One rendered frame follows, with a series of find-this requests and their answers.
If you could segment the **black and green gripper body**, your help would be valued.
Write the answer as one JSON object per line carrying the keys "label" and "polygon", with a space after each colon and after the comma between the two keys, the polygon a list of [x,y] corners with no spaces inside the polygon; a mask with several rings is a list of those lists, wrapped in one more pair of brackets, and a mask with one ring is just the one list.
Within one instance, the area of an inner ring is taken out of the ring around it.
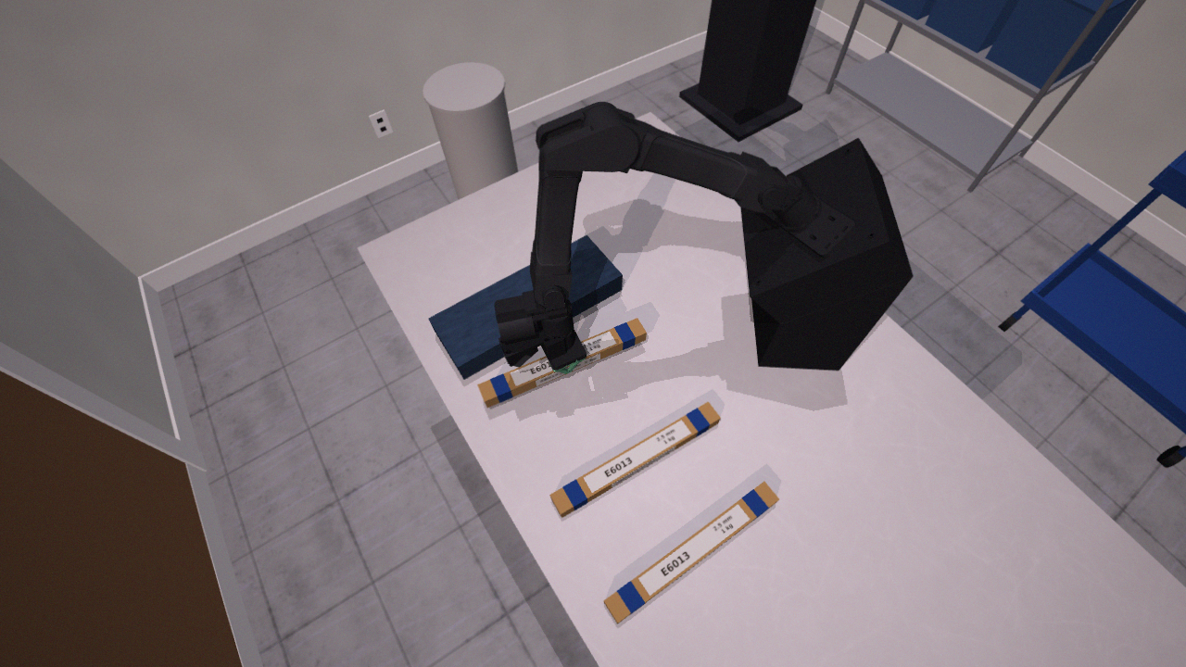
{"label": "black and green gripper body", "polygon": [[[543,331],[543,333],[546,333],[546,331]],[[566,336],[549,336],[549,333],[546,333],[546,336],[551,339],[560,339],[560,338],[566,339],[566,354],[560,355],[559,358],[551,358],[551,360],[548,358],[549,364],[551,366],[551,369],[554,369],[554,371],[556,371],[556,369],[565,368],[566,366],[575,363],[576,360],[587,358],[587,351],[585,351],[585,348],[582,347],[582,343],[574,330],[574,324],[569,333],[567,333]]]}

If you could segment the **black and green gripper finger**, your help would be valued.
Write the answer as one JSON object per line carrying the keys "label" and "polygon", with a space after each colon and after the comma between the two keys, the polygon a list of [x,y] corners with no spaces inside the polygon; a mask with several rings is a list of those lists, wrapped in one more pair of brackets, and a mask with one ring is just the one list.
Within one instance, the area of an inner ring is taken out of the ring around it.
{"label": "black and green gripper finger", "polygon": [[[581,362],[581,360],[576,360],[575,363],[569,364],[568,369],[566,369],[566,367],[568,367],[566,366],[565,368],[556,369],[556,371],[562,371],[562,374],[569,374],[569,371],[572,371],[575,368],[575,366],[578,366]],[[554,371],[554,369],[551,369],[551,371]]]}

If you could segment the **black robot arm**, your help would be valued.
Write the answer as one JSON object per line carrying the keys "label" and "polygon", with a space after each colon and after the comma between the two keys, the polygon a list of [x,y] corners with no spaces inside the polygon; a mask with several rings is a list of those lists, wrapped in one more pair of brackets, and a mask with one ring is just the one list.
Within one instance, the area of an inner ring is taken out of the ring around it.
{"label": "black robot arm", "polygon": [[738,207],[773,220],[820,258],[830,258],[857,231],[854,220],[827,207],[809,193],[798,177],[772,169],[761,157],[745,152],[737,155],[658,131],[612,103],[592,103],[538,125],[536,144],[533,291],[495,301],[500,350],[510,367],[527,363],[538,347],[546,349],[549,360],[566,354],[566,339],[551,339],[546,333],[566,336],[574,324],[568,299],[573,278],[570,243],[582,170],[648,170],[727,195]]}

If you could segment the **tan box with white label and blue band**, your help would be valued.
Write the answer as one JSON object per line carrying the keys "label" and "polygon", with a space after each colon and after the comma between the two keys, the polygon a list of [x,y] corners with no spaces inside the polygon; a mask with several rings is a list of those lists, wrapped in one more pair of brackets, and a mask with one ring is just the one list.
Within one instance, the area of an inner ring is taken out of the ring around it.
{"label": "tan box with white label and blue band", "polygon": [[[597,362],[599,358],[608,358],[611,354],[626,350],[627,347],[638,345],[638,343],[645,339],[648,339],[648,331],[640,326],[638,318],[636,320],[623,322],[617,328],[611,328],[608,331],[604,331],[604,333],[597,333],[597,336],[581,341],[585,351],[587,351],[587,358],[581,360],[572,371],[589,366],[589,363]],[[548,358],[537,358],[531,360],[525,366],[512,369],[512,371],[492,377],[485,383],[478,385],[478,387],[486,406],[492,407],[496,404],[508,400],[508,398],[519,396],[521,393],[531,390],[538,385],[550,383],[551,380],[563,375],[566,374],[562,374],[562,371],[551,371]]]}

